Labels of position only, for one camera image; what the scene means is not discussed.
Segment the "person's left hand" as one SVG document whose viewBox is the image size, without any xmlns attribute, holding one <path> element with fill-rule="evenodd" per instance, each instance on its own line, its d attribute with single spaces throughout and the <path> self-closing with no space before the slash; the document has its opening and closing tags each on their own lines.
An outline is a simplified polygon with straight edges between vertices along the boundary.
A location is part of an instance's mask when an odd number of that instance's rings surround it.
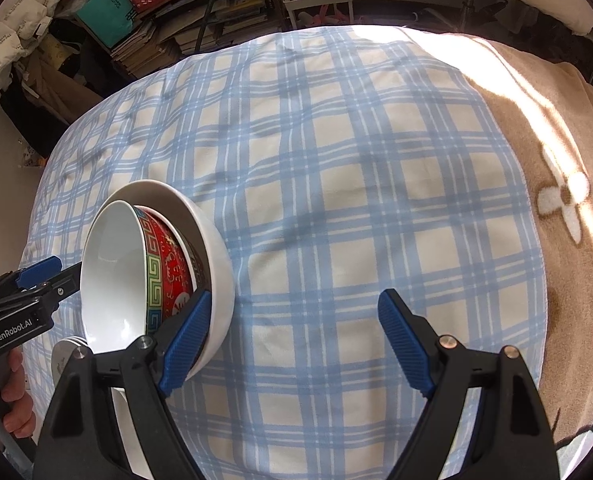
<svg viewBox="0 0 593 480">
<path fill-rule="evenodd" d="M 20 348 L 12 349 L 8 356 L 11 370 L 8 382 L 1 388 L 1 399 L 10 405 L 11 411 L 2 424 L 9 434 L 16 438 L 29 438 L 36 428 L 34 401 L 26 390 L 23 353 Z"/>
</svg>

